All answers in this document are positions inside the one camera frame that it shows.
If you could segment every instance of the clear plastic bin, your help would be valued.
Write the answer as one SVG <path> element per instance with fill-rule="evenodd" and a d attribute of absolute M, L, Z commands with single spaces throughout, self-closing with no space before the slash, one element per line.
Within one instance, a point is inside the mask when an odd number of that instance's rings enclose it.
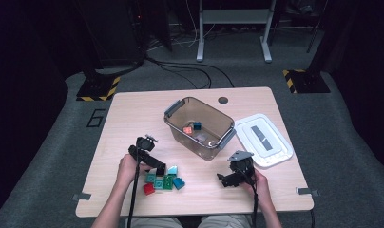
<path fill-rule="evenodd" d="M 164 112 L 164 121 L 174 139 L 203 158 L 213 160 L 236 134 L 234 120 L 214 107 L 193 97 L 186 97 Z M 201 129 L 193 129 L 201 124 Z M 190 133 L 184 128 L 191 127 Z"/>

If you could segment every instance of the gray carpet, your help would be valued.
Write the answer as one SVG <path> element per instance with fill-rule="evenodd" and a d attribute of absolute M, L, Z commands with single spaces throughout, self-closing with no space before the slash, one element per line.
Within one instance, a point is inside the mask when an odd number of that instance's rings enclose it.
<path fill-rule="evenodd" d="M 317 189 L 316 227 L 384 227 L 384 166 L 351 125 L 345 103 L 328 73 L 322 73 L 331 93 L 291 94 L 282 71 L 306 68 L 311 63 L 321 34 L 311 53 L 308 32 L 280 30 L 270 47 L 273 63 L 265 64 L 257 33 L 218 35 L 206 41 L 204 64 L 226 72 L 235 87 L 268 86 L 278 102 L 293 147 L 310 188 Z M 174 44 L 174 50 L 158 47 L 148 51 L 156 60 L 180 63 L 196 61 L 192 47 Z M 113 72 L 118 68 L 106 69 Z M 205 67 L 212 87 L 231 87 L 224 75 Z M 196 87 L 207 78 L 199 72 L 180 72 Z M 183 77 L 144 62 L 121 77 L 117 92 L 193 89 Z M 0 227 L 89 227 L 93 219 L 77 218 L 74 194 L 82 191 L 100 127 L 86 127 L 95 109 L 103 123 L 111 101 L 76 102 L 84 81 L 76 74 L 67 79 L 67 102 L 48 137 L 0 210 Z M 284 227 L 311 227 L 310 212 L 279 213 Z M 184 218 L 185 227 L 193 220 Z M 259 227 L 264 227 L 258 217 Z"/>

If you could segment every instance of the human arm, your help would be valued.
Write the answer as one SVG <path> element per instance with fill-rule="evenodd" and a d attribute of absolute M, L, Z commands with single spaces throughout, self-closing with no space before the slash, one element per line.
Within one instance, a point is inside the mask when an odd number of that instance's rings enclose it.
<path fill-rule="evenodd" d="M 278 219 L 278 214 L 276 213 L 275 205 L 272 202 L 270 196 L 268 180 L 263 176 L 258 170 L 255 170 L 254 180 L 257 182 L 257 194 L 258 194 L 258 204 L 259 208 L 263 213 L 266 221 L 267 228 L 280 228 L 281 223 Z M 254 190 L 251 185 L 243 183 L 241 185 L 246 189 L 251 196 L 254 196 Z"/>
<path fill-rule="evenodd" d="M 121 159 L 117 178 L 112 187 L 108 200 L 91 227 L 118 227 L 126 191 L 129 188 L 130 183 L 132 183 L 135 178 L 136 165 L 136 161 L 128 154 L 124 155 Z M 151 167 L 148 165 L 140 164 L 140 169 L 143 171 L 150 168 Z"/>

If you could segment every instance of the plastic bin handle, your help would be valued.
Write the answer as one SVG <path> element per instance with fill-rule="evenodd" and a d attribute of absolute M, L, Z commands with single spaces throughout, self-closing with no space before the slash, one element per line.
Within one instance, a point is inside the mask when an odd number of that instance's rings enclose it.
<path fill-rule="evenodd" d="M 219 149 L 223 149 L 228 144 L 228 142 L 230 142 L 230 140 L 233 139 L 236 133 L 237 131 L 235 129 L 229 131 L 227 135 L 225 135 L 224 138 L 222 138 L 222 140 L 220 141 Z"/>
<path fill-rule="evenodd" d="M 173 105 L 171 105 L 165 112 L 164 116 L 167 118 L 170 118 L 174 112 L 178 110 L 178 108 L 182 107 L 184 105 L 184 102 L 178 100 Z"/>

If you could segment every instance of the white plastic lid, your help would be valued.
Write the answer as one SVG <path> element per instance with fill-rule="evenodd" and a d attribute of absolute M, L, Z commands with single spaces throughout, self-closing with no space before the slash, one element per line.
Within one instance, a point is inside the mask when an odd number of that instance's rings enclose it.
<path fill-rule="evenodd" d="M 245 150 L 254 153 L 252 158 L 260 167 L 267 168 L 293 156 L 293 147 L 263 114 L 236 121 L 235 129 Z"/>

